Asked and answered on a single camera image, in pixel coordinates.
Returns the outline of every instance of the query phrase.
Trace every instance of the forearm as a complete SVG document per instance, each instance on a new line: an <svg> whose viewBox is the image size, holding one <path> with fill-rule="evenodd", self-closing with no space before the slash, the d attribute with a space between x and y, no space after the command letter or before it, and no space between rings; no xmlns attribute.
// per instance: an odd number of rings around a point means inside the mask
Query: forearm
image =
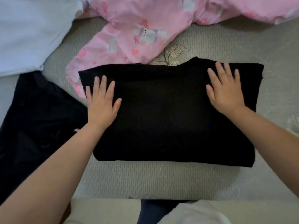
<svg viewBox="0 0 299 224"><path fill-rule="evenodd" d="M278 177L299 197L299 138L247 107L228 115L228 118L248 137Z"/></svg>
<svg viewBox="0 0 299 224"><path fill-rule="evenodd" d="M58 223L102 134L103 130L86 124L3 203L1 221Z"/></svg>

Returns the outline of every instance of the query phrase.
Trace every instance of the pink garment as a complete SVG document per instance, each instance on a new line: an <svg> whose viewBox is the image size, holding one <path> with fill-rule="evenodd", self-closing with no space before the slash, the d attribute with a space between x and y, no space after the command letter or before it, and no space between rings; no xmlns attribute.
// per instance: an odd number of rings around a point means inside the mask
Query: pink garment
<svg viewBox="0 0 299 224"><path fill-rule="evenodd" d="M83 17L108 24L66 67L66 78L85 98L78 71L105 64L147 64L191 23L214 24L238 15L281 23L299 16L299 0L92 0Z"/></svg>

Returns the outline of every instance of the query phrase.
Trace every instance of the person's left arm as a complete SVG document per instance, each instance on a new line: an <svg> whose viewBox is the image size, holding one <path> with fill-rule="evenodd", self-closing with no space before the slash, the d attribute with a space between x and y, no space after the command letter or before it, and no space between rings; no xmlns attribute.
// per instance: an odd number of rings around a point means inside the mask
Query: person's left arm
<svg viewBox="0 0 299 224"><path fill-rule="evenodd" d="M95 78L86 88L88 123L40 165L1 205L0 223L58 224L83 175L93 149L116 118L121 99L112 104L115 82Z"/></svg>

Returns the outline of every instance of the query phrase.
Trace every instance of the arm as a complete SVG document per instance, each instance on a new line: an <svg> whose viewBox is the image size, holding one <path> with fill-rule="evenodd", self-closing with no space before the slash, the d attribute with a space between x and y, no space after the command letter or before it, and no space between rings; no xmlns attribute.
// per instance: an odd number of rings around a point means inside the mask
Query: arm
<svg viewBox="0 0 299 224"><path fill-rule="evenodd" d="M106 91L107 79L95 78L91 96L86 88L88 123L42 165L2 204L1 223L59 223L71 200L92 151L116 118L121 99L112 106L115 82Z"/></svg>
<svg viewBox="0 0 299 224"><path fill-rule="evenodd" d="M228 64L216 63L219 78L208 69L211 104L229 118L252 142L264 160L299 198L299 138L256 114L244 104L240 75L232 76Z"/></svg>

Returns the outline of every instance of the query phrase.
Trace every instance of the person's leg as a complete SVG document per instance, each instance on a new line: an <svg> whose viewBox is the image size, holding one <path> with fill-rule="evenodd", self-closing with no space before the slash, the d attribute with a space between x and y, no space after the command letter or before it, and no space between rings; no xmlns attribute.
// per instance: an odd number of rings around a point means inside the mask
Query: person's leg
<svg viewBox="0 0 299 224"><path fill-rule="evenodd" d="M141 210L137 224L157 224L179 203L186 200L141 200Z"/></svg>

